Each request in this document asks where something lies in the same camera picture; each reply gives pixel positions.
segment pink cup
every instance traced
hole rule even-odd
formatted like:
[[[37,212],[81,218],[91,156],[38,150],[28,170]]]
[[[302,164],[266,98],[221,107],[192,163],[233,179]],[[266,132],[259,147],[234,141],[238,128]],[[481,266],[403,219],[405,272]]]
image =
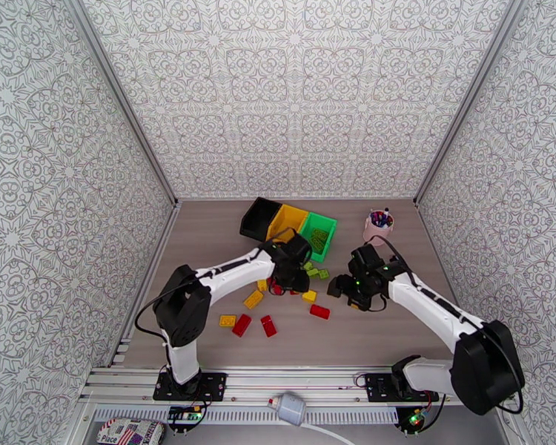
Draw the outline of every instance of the pink cup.
[[[395,221],[394,221],[393,217],[391,217],[391,221],[392,221],[392,223],[388,228],[378,228],[371,221],[371,214],[368,214],[368,217],[365,220],[365,230],[363,232],[363,240],[365,240],[366,242],[368,242],[370,240],[371,244],[373,246],[384,245],[385,242],[383,240],[379,240],[378,237],[387,238],[387,236],[393,230],[394,224],[395,224]]]

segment patterned wallpaper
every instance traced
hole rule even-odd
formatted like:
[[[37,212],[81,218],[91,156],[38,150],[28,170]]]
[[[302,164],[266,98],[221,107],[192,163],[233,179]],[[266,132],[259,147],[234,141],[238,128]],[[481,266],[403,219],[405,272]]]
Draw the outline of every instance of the patterned wallpaper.
[[[0,444],[60,444],[171,204],[62,0],[0,0]]]
[[[179,198],[411,197],[508,0],[84,0]]]
[[[460,304],[511,328],[556,444],[556,0],[531,0],[420,210]]]

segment floor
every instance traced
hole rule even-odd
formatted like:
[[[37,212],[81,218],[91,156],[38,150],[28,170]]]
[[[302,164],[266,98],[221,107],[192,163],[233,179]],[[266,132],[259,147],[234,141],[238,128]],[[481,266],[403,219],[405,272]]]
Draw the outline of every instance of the floor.
[[[413,271],[448,299],[449,286],[410,200],[297,200],[283,201],[338,220],[328,256],[317,267],[331,276],[347,272],[350,252],[363,244],[364,221],[371,209],[389,207],[395,218],[390,240]],[[148,300],[158,295],[173,270],[184,263],[205,268],[245,254],[258,242],[239,235],[242,216],[251,201],[184,202],[162,257]],[[379,247],[384,258],[391,252]],[[389,303],[380,313],[348,307],[345,298],[325,294],[329,280],[311,280],[317,304],[331,310],[329,320],[308,313],[300,296],[266,294],[252,311],[242,304],[254,284],[235,291],[211,307],[206,329],[198,338],[198,357],[204,368],[260,365],[391,365],[412,354],[447,358],[450,353],[438,337],[404,308]],[[380,300],[374,301],[380,307]],[[247,313],[253,321],[242,338],[218,326],[219,315]],[[270,314],[278,334],[267,338],[259,319]],[[141,324],[156,329],[150,309]],[[165,363],[160,340],[135,332],[123,365],[159,368]]]
[[[85,445],[96,445],[102,423],[94,423]],[[417,438],[406,438],[392,425],[322,426],[343,436],[354,445],[504,445],[508,442],[499,420],[490,412],[479,417],[461,406],[445,407],[437,424]],[[167,430],[162,445],[223,444],[242,445],[337,445],[341,442],[320,432],[296,426],[198,426],[187,436],[173,436]]]

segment robotic arm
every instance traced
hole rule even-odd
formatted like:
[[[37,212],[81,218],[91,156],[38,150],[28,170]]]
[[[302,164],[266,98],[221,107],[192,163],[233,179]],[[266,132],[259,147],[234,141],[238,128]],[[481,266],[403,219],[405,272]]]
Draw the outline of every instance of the robotic arm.
[[[220,266],[192,270],[179,267],[163,288],[153,310],[165,338],[171,374],[177,388],[197,391],[201,372],[196,339],[208,310],[225,295],[272,277],[284,289],[307,291],[302,265],[310,245],[298,234],[286,243],[269,240]],[[403,395],[411,389],[456,395],[471,411],[483,415],[524,386],[510,331],[499,321],[484,323],[431,290],[403,260],[385,263],[372,245],[352,251],[351,275],[330,282],[328,294],[348,296],[348,304],[366,311],[378,294],[408,309],[447,345],[453,360],[410,356],[393,366],[394,385]]]

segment black bin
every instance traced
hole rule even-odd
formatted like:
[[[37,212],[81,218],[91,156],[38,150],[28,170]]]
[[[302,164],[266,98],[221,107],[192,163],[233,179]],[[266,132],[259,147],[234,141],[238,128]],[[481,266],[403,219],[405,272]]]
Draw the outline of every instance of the black bin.
[[[265,236],[272,220],[282,204],[258,197],[241,220],[239,233],[254,240],[265,242]]]

